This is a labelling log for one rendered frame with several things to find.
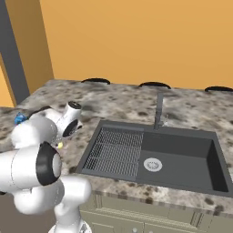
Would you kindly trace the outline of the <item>dark grey sink drain rack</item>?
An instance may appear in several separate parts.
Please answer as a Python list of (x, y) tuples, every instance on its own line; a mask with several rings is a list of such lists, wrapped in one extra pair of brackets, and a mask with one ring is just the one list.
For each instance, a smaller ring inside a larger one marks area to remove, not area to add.
[(82, 173), (135, 181), (143, 131), (126, 128), (102, 127), (88, 152)]

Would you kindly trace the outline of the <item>dark grey sink tap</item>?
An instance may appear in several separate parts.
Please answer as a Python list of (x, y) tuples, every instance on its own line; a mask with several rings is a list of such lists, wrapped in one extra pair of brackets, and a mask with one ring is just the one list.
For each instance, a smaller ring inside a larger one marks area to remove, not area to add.
[(156, 107), (156, 115), (155, 115), (155, 123), (154, 123), (155, 130), (159, 130), (160, 127), (167, 126), (168, 116), (165, 117), (165, 120), (161, 119), (163, 98), (164, 98), (164, 95), (162, 93), (157, 94), (157, 107)]

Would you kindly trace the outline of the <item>silver sink drain strainer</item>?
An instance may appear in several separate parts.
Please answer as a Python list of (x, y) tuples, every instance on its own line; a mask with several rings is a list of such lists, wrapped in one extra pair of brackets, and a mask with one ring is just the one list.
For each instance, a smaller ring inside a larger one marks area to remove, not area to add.
[(158, 172), (162, 169), (163, 165), (160, 160), (154, 157), (147, 158), (144, 161), (144, 168), (150, 172)]

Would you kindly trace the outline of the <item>dark grey sink basin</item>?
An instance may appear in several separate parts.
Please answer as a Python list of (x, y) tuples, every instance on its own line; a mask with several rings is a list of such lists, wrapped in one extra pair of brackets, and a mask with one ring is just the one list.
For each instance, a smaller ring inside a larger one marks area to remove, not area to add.
[[(102, 120), (78, 163), (78, 174), (83, 174), (88, 152), (102, 127), (144, 132), (137, 177), (131, 182), (233, 198), (233, 181), (217, 134), (211, 131), (175, 127), (155, 130), (148, 125)], [(150, 172), (144, 168), (144, 161), (150, 157), (161, 161), (160, 171)]]

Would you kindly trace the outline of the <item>blue milk carton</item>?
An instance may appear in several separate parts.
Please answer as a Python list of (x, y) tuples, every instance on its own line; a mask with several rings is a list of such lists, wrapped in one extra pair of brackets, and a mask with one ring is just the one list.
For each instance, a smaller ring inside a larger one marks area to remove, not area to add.
[(21, 124), (22, 122), (26, 121), (28, 119), (27, 116), (25, 116), (24, 114), (18, 112), (15, 116), (15, 124), (16, 125), (19, 125)]

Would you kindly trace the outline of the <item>black round stool seat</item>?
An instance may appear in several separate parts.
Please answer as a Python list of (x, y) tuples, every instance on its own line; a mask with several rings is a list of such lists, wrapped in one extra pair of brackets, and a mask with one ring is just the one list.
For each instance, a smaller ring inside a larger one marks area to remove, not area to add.
[(205, 88), (205, 92), (209, 91), (225, 91), (225, 92), (233, 92), (233, 88), (227, 86), (209, 86)]
[(171, 89), (171, 87), (167, 84), (161, 83), (161, 82), (145, 82), (139, 85), (139, 87), (142, 86), (160, 86), (160, 87), (166, 87), (167, 89)]
[(111, 84), (109, 80), (107, 80), (105, 78), (100, 78), (100, 77), (87, 78), (87, 79), (81, 81), (81, 83), (85, 83), (85, 82), (105, 83), (107, 85)]

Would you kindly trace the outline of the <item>beige false drawer front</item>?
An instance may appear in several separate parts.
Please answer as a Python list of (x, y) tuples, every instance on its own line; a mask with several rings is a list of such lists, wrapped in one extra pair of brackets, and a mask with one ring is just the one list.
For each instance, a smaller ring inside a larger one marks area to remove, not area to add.
[(187, 228), (208, 232), (214, 228), (233, 230), (233, 217), (219, 216), (217, 213), (201, 213), (192, 209), (169, 208), (121, 198), (92, 195), (81, 206), (82, 211), (109, 217), (137, 219), (144, 223), (153, 222), (172, 228)]

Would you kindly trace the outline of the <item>beige cupboard door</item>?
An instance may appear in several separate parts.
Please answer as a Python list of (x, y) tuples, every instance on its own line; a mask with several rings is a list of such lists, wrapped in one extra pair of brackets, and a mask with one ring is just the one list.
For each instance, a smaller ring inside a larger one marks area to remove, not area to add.
[(206, 232), (192, 230), (192, 229), (169, 228), (169, 227), (163, 227), (163, 226), (146, 223), (144, 226), (144, 233), (206, 233)]
[(122, 223), (112, 225), (93, 223), (92, 233), (143, 233), (143, 227)]

